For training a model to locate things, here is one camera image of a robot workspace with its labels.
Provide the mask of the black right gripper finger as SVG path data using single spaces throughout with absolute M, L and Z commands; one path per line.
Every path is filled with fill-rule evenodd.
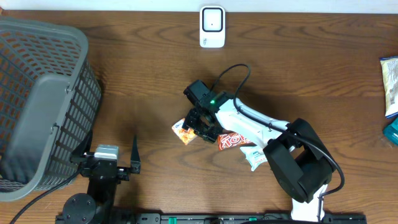
M 184 122 L 182 124 L 182 128 L 186 131 L 188 131 L 189 129 L 197 131 L 199 127 L 198 119 L 199 119 L 199 114 L 197 109 L 192 108 L 185 117 Z
M 220 129 L 217 127 L 199 128 L 195 134 L 207 142 L 214 143 L 220 135 Z

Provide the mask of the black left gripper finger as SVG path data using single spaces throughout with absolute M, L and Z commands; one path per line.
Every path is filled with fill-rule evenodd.
M 137 148 L 137 136 L 134 136 L 132 151 L 131 151 L 131 159 L 130 159 L 131 168 L 140 168 L 141 167 L 141 159 L 139 156 L 138 148 Z
M 88 160 L 88 153 L 90 153 L 91 143 L 93 138 L 93 131 L 87 132 L 86 136 L 79 145 L 72 151 L 70 162 L 73 164 L 81 164 Z

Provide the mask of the small orange snack box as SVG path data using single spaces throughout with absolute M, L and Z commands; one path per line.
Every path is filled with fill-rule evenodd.
M 197 135 L 194 133 L 194 130 L 192 128 L 188 128 L 188 130 L 182 128 L 182 124 L 184 123 L 184 121 L 184 118 L 177 121 L 172 126 L 172 131 L 178 136 L 178 138 L 184 143 L 184 145 L 188 145 L 197 137 Z

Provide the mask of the red Top chocolate bar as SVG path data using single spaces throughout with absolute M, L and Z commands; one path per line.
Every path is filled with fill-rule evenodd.
M 218 150 L 222 151 L 235 146 L 251 144 L 252 142 L 238 133 L 226 133 L 218 136 Z

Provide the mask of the light blue snack packet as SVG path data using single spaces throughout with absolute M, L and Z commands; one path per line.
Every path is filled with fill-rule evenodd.
M 249 162 L 252 172 L 254 172 L 261 164 L 267 162 L 267 158 L 259 146 L 242 146 L 240 147 L 240 150 Z

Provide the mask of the blue mouthwash bottle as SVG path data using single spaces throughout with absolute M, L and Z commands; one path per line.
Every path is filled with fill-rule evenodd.
M 383 134 L 385 135 L 385 137 L 388 138 L 388 140 L 390 140 L 396 146 L 398 145 L 397 122 L 398 119 L 396 118 L 391 124 L 386 126 L 383 130 Z

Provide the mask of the beige snack bag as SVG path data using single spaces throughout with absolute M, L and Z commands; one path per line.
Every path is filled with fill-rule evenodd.
M 380 58 L 386 100 L 386 118 L 397 114 L 397 56 Z

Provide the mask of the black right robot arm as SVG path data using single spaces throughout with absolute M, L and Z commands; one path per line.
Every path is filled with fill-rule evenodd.
M 323 198 L 330 193 L 327 186 L 334 171 L 341 169 L 308 122 L 272 119 L 226 92 L 186 89 L 184 95 L 194 106 L 184 129 L 193 129 L 208 142 L 215 142 L 223 131 L 243 135 L 254 143 L 250 151 L 265 158 L 276 181 L 292 198 L 291 217 L 323 221 Z

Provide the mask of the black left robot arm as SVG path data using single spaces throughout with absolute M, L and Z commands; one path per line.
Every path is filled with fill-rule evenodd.
M 116 189 L 130 175 L 139 174 L 141 160 L 134 137 L 129 167 L 118 166 L 117 146 L 100 145 L 91 152 L 93 132 L 90 131 L 74 149 L 70 162 L 78 164 L 77 173 L 89 179 L 86 193 L 72 195 L 64 204 L 57 223 L 135 223 L 136 216 L 128 210 L 116 208 Z

